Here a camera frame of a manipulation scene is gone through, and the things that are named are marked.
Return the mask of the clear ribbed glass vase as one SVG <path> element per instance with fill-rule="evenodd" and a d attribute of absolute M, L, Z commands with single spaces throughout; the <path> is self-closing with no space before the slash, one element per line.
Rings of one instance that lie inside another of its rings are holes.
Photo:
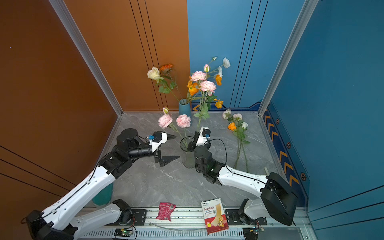
<path fill-rule="evenodd" d="M 182 164 L 188 169 L 195 168 L 194 137 L 187 136 L 180 141 L 180 148 L 183 151 Z"/>

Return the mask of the teal ceramic vase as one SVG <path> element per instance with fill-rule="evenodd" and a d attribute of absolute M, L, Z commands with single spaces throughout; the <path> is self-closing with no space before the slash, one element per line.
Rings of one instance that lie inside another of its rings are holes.
<path fill-rule="evenodd" d="M 179 115 L 192 116 L 191 103 L 187 99 L 181 99 L 179 101 Z"/>

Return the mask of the pink rose spray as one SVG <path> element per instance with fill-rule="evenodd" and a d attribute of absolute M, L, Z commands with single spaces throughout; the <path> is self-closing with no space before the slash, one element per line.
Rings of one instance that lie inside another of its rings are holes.
<path fill-rule="evenodd" d="M 249 164 L 248 164 L 248 159 L 247 159 L 247 155 L 246 155 L 246 151 L 245 151 L 245 145 L 250 143 L 249 141 L 246 140 L 246 137 L 247 137 L 246 131 L 247 131 L 249 125 L 248 125 L 248 123 L 246 123 L 243 120 L 242 114 L 239 114 L 239 113 L 232 114 L 232 111 L 230 109 L 225 110 L 223 112 L 222 117 L 223 117 L 223 119 L 227 120 L 229 122 L 229 124 L 231 122 L 236 123 L 237 131 L 239 134 L 239 140 L 241 142 L 240 157 L 242 154 L 244 155 L 246 172 L 248 173 L 249 172 Z"/>
<path fill-rule="evenodd" d="M 191 81 L 197 84 L 195 88 L 201 95 L 198 113 L 194 115 L 199 119 L 198 130 L 200 129 L 201 121 L 209 118 L 208 98 L 213 95 L 217 88 L 215 83 L 208 80 L 210 70 L 210 65 L 205 64 L 203 71 L 196 71 L 191 75 Z"/>

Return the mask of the yellow orange poppy spray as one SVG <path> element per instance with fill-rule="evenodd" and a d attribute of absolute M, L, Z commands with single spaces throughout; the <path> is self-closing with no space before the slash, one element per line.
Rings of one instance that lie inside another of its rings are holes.
<path fill-rule="evenodd" d="M 200 85 L 198 81 L 188 81 L 188 92 L 187 92 L 187 103 L 190 103 L 192 101 L 199 100 L 201 96 L 199 96 L 200 93 Z"/>

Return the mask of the white rose flower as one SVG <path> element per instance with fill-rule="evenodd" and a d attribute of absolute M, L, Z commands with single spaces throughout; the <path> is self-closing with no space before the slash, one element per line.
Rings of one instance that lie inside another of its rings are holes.
<path fill-rule="evenodd" d="M 172 94 L 178 102 L 180 101 L 180 99 L 174 93 L 174 90 L 177 88 L 177 84 L 169 74 L 164 75 L 162 74 L 160 69 L 158 69 L 157 67 L 152 67 L 147 72 L 147 77 L 148 79 L 153 80 L 155 82 L 155 84 L 159 88 L 159 93 Z"/>

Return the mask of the orange gerbera flower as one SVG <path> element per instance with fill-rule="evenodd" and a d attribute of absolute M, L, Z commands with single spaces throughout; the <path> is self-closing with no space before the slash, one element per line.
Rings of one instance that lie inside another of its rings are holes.
<path fill-rule="evenodd" d="M 165 64 L 160 67 L 161 77 L 168 82 L 168 87 L 178 102 L 183 98 L 176 79 L 173 77 L 173 64 Z"/>

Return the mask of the white ranunculus spray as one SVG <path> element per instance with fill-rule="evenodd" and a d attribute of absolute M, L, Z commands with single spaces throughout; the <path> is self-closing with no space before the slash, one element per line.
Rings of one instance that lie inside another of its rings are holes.
<path fill-rule="evenodd" d="M 223 63 L 218 66 L 216 69 L 207 73 L 207 78 L 215 78 L 216 76 L 223 77 L 223 69 L 228 69 L 231 67 L 231 62 L 228 58 L 223 58 Z"/>

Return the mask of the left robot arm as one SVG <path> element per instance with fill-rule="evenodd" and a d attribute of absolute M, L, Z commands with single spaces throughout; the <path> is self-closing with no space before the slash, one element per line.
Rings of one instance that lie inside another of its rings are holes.
<path fill-rule="evenodd" d="M 133 222 L 131 207 L 121 199 L 90 214 L 80 217 L 77 214 L 140 158 L 154 157 L 160 167 L 178 159 L 178 156 L 161 155 L 160 146 L 172 139 L 175 139 L 174 135 L 156 131 L 142 140 L 136 129 L 123 130 L 113 150 L 98 161 L 89 176 L 56 203 L 27 215 L 26 224 L 32 239 L 77 240 L 108 224 Z"/>

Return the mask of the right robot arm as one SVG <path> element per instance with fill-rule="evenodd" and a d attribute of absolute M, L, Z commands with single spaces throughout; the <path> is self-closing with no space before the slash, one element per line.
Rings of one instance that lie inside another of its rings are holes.
<path fill-rule="evenodd" d="M 195 137 L 187 149 L 193 151 L 195 169 L 205 179 L 221 186 L 230 186 L 248 192 L 256 197 L 245 199 L 235 217 L 245 225 L 259 224 L 264 218 L 291 226 L 295 225 L 294 215 L 298 205 L 295 190 L 277 173 L 253 175 L 220 163 L 209 151 L 211 141 Z"/>

